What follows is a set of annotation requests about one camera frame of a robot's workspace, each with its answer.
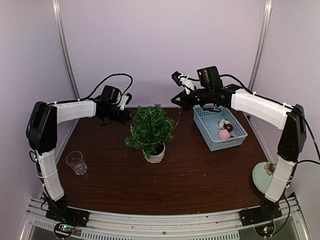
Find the small green christmas tree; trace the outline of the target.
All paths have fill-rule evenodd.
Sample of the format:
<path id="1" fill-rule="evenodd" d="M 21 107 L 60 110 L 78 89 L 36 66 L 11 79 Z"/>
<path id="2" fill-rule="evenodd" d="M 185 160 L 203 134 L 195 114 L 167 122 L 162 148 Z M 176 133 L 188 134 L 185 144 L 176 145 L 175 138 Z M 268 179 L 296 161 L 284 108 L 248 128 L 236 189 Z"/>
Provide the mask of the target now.
<path id="1" fill-rule="evenodd" d="M 174 120 L 166 115 L 160 104 L 138 106 L 125 145 L 142 150 L 147 160 L 159 155 L 165 149 L 165 144 L 173 140 L 173 128 Z"/>

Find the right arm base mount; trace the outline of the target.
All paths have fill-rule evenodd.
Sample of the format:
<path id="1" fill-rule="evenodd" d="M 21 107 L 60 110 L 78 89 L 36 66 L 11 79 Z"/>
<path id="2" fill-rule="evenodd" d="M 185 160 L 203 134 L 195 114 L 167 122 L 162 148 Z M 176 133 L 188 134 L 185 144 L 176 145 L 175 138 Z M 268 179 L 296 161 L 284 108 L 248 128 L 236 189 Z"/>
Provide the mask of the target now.
<path id="1" fill-rule="evenodd" d="M 239 211 L 239 218 L 243 227 L 254 226 L 255 233 L 262 238 L 271 237 L 276 232 L 275 219 L 282 216 L 278 208 L 271 213 L 262 212 L 262 207 L 244 208 Z"/>

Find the front aluminium rail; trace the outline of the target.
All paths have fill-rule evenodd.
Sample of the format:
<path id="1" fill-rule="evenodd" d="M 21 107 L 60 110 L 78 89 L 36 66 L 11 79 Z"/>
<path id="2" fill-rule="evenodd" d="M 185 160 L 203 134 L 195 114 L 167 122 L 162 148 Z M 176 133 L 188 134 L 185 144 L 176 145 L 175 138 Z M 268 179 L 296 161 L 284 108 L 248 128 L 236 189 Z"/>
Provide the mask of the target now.
<path id="1" fill-rule="evenodd" d="M 132 215 L 86 210 L 86 227 L 76 226 L 66 240 L 311 240 L 303 212 L 295 196 L 279 202 L 282 216 L 273 222 L 244 226 L 241 209 L 182 215 Z M 18 240 L 61 240 L 54 233 L 58 223 L 46 218 L 42 199 L 31 198 Z M 274 223 L 271 237 L 260 236 L 262 226 Z"/>

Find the red bauble ornament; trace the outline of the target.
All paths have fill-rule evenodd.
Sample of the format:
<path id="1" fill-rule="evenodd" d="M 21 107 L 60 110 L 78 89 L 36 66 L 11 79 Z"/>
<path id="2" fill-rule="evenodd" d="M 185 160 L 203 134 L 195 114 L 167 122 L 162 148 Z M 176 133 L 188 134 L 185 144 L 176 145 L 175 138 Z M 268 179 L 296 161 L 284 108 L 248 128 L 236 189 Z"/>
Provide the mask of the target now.
<path id="1" fill-rule="evenodd" d="M 224 125 L 224 128 L 228 131 L 228 132 L 231 132 L 233 130 L 233 126 L 231 124 L 225 124 Z"/>

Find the pink pompom ornament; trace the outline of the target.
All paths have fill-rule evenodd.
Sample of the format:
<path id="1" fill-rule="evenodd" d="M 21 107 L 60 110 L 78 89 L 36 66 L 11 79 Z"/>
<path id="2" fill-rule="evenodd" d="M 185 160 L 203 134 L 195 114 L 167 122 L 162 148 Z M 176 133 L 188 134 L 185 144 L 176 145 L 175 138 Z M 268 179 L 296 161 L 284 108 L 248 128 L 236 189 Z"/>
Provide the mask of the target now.
<path id="1" fill-rule="evenodd" d="M 229 139 L 230 137 L 231 137 L 231 135 L 230 135 L 230 133 L 228 132 L 228 130 L 226 130 L 226 129 L 220 130 L 220 132 L 219 132 L 219 138 L 220 138 L 221 140 L 227 140 L 227 139 Z"/>

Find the right aluminium frame post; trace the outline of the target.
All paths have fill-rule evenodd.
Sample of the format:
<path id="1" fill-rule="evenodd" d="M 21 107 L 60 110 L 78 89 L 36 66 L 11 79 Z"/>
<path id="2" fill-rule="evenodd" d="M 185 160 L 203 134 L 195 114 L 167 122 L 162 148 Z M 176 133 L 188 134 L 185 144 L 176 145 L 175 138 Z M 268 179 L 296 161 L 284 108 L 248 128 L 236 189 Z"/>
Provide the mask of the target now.
<path id="1" fill-rule="evenodd" d="M 272 9 L 273 9 L 273 1 L 265 0 L 256 55 L 253 62 L 253 68 L 251 71 L 250 80 L 248 84 L 248 88 L 251 91 L 254 90 L 256 81 L 258 79 L 258 74 L 259 74 L 261 63 L 262 63 L 263 53 L 265 50 L 268 33 L 270 29 Z"/>

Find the pale green floral plate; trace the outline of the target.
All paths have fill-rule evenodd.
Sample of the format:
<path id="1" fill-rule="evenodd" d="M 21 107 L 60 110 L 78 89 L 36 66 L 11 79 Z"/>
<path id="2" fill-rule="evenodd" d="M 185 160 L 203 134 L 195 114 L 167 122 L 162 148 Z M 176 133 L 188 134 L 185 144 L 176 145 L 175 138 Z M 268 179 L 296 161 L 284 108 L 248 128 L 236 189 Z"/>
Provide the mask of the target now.
<path id="1" fill-rule="evenodd" d="M 275 169 L 276 165 L 271 162 L 260 162 L 253 168 L 253 183 L 262 194 L 266 193 Z"/>

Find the aluminium frame post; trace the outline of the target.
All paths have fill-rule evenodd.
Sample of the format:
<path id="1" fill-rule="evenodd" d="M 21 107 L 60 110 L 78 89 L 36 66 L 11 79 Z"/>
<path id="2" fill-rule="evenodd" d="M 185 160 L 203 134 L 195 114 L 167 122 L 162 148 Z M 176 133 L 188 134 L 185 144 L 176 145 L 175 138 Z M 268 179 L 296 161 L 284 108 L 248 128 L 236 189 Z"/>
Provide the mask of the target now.
<path id="1" fill-rule="evenodd" d="M 263 53 L 265 50 L 268 33 L 270 29 L 272 9 L 273 9 L 273 1 L 265 0 L 256 55 L 253 62 L 253 68 L 251 71 L 250 80 L 248 84 L 248 88 L 251 91 L 254 90 L 256 81 L 258 79 L 258 74 L 259 74 L 261 63 L 262 63 Z"/>
<path id="2" fill-rule="evenodd" d="M 76 80 L 74 77 L 71 58 L 69 55 L 60 1 L 59 0 L 52 0 L 52 7 L 53 7 L 53 14 L 54 14 L 56 27 L 57 27 L 57 31 L 58 31 L 60 46 L 61 46 L 61 50 L 62 50 L 64 66 L 65 66 L 65 69 L 67 72 L 67 77 L 68 77 L 74 98 L 79 99 L 80 94 L 79 94 L 79 90 L 78 90 Z"/>

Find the white tree pot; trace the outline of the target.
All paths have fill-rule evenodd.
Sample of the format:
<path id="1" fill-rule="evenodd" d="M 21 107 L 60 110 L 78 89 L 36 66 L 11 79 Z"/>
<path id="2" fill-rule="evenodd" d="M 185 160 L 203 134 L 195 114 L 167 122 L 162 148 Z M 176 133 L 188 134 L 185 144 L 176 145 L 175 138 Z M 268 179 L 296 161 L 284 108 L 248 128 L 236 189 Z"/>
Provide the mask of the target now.
<path id="1" fill-rule="evenodd" d="M 147 155 L 145 154 L 145 151 L 142 150 L 142 152 L 143 152 L 143 157 L 147 162 L 151 164 L 157 164 L 163 160 L 165 156 L 165 150 L 166 150 L 166 146 L 164 143 L 162 143 L 161 145 L 158 146 L 154 155 L 149 155 L 149 157 L 147 157 Z"/>

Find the blue plastic basket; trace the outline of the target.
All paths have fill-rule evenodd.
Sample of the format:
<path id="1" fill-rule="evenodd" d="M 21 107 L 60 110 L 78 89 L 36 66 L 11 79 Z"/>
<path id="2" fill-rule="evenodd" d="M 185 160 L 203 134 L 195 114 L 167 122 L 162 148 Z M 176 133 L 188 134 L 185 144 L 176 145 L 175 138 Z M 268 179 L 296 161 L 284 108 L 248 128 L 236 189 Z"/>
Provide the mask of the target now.
<path id="1" fill-rule="evenodd" d="M 240 122 L 225 107 L 208 111 L 195 106 L 193 120 L 212 152 L 240 146 L 248 136 Z"/>

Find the left aluminium frame post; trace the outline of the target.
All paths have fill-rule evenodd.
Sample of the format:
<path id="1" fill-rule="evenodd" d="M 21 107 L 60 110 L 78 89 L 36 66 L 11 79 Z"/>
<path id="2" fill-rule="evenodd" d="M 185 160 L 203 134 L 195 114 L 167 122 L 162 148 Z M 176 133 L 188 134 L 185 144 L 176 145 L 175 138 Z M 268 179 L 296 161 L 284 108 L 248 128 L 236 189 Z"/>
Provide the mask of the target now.
<path id="1" fill-rule="evenodd" d="M 74 77 L 71 58 L 69 55 L 60 1 L 59 0 L 52 0 L 52 7 L 53 7 L 53 14 L 54 14 L 56 27 L 57 27 L 57 31 L 58 31 L 60 46 L 61 46 L 61 50 L 62 50 L 64 66 L 65 66 L 65 69 L 67 72 L 67 77 L 68 77 L 74 98 L 79 99 L 80 94 L 79 94 L 79 90 L 78 90 L 76 80 Z"/>

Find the clear drinking glass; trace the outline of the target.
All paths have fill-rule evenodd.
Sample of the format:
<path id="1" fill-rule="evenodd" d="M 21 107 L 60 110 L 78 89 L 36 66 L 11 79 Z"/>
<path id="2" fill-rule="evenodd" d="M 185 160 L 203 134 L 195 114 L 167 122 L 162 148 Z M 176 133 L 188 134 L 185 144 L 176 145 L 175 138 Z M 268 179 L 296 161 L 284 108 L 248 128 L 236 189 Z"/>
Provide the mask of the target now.
<path id="1" fill-rule="evenodd" d="M 80 151 L 70 152 L 65 159 L 66 164 L 74 171 L 78 176 L 82 176 L 87 172 L 87 164 Z"/>

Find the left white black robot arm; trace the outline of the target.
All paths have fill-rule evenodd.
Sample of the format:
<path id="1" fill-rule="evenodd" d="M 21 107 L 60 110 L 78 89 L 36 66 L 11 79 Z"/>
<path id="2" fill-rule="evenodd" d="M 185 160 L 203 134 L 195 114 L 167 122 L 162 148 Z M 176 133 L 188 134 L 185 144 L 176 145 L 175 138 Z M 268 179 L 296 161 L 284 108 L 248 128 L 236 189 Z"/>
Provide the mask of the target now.
<path id="1" fill-rule="evenodd" d="M 49 209 L 61 222 L 69 221 L 72 211 L 68 207 L 55 162 L 58 125 L 92 117 L 125 124 L 131 118 L 129 110 L 125 108 L 131 99 L 130 93 L 122 93 L 118 88 L 106 85 L 102 94 L 94 98 L 35 103 L 27 124 L 26 137 Z"/>

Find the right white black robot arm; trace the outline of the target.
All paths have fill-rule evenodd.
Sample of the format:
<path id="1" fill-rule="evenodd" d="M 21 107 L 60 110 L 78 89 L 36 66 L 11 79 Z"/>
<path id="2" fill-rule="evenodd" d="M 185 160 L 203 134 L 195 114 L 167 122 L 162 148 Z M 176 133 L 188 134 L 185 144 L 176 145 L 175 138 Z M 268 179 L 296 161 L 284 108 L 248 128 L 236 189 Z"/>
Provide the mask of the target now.
<path id="1" fill-rule="evenodd" d="M 201 88 L 196 88 L 195 79 L 178 71 L 171 75 L 174 82 L 184 88 L 171 99 L 173 104 L 184 111 L 200 106 L 204 111 L 220 113 L 223 108 L 241 111 L 260 118 L 282 131 L 277 147 L 278 161 L 264 199 L 256 210 L 259 220 L 268 220 L 277 209 L 277 204 L 293 179 L 298 165 L 298 157 L 306 141 L 306 122 L 304 108 L 291 106 L 260 96 L 241 81 L 237 84 L 223 85 L 222 75 L 216 66 L 197 70 Z"/>

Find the white fluffy ornament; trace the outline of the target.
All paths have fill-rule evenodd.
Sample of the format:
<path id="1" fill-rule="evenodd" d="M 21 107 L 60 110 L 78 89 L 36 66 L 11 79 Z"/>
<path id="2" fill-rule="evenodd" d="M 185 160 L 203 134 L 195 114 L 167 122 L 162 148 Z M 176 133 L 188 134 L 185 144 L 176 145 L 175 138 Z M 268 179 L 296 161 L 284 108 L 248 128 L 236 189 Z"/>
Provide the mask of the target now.
<path id="1" fill-rule="evenodd" d="M 224 128 L 224 126 L 225 126 L 225 124 L 229 124 L 229 122 L 227 121 L 227 120 L 225 120 L 225 119 L 222 119 L 222 120 L 220 120 L 219 122 L 218 122 L 218 128 L 219 129 L 223 129 Z"/>

